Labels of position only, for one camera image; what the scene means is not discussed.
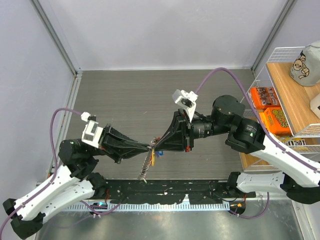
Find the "yellow key tag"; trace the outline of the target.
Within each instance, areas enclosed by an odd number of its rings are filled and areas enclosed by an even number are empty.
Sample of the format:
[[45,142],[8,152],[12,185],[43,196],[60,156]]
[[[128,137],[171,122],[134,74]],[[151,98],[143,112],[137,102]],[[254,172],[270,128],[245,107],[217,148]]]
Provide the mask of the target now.
[[151,166],[155,166],[155,160],[156,160],[156,154],[155,154],[155,150],[152,150],[152,154],[151,154]]

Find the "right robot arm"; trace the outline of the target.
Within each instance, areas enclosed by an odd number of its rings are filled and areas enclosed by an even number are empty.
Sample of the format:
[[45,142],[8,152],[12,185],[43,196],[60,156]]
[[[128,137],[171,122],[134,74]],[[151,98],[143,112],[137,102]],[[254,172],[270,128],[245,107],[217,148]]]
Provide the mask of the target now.
[[177,90],[173,94],[179,106],[163,136],[151,144],[128,138],[112,130],[105,140],[116,153],[117,161],[141,153],[189,152],[195,140],[226,134],[225,144],[232,150],[259,157],[273,164],[278,172],[269,174],[230,173],[226,191],[232,197],[261,191],[285,194],[301,204],[320,200],[320,165],[290,149],[255,120],[243,116],[245,107],[235,97],[222,95],[214,100],[210,115],[196,111],[197,95]]

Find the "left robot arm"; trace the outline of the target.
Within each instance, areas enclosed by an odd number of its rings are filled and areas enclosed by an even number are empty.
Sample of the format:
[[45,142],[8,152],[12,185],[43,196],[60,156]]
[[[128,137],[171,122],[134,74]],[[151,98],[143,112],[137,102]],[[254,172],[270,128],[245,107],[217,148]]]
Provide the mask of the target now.
[[90,120],[80,139],[60,143],[58,156],[62,164],[56,172],[25,196],[3,202],[13,231],[26,239],[64,208],[78,201],[107,195],[106,179],[93,170],[96,156],[108,156],[116,163],[150,150],[150,145],[133,140],[110,125],[105,128]]

